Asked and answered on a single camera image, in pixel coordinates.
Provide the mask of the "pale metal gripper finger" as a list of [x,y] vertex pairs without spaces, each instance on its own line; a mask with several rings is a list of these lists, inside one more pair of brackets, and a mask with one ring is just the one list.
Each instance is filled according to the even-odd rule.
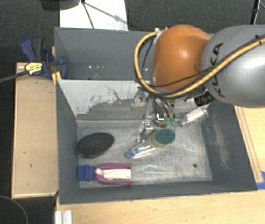
[[151,121],[144,121],[144,129],[142,133],[142,142],[147,143],[150,137],[151,132],[153,131],[153,126]]
[[138,126],[138,132],[137,132],[137,138],[136,138],[136,141],[137,141],[138,143],[141,142],[141,138],[142,138],[142,136],[143,136],[143,134],[144,134],[144,131],[145,131],[145,126],[144,126],[144,124],[140,124],[140,125]]

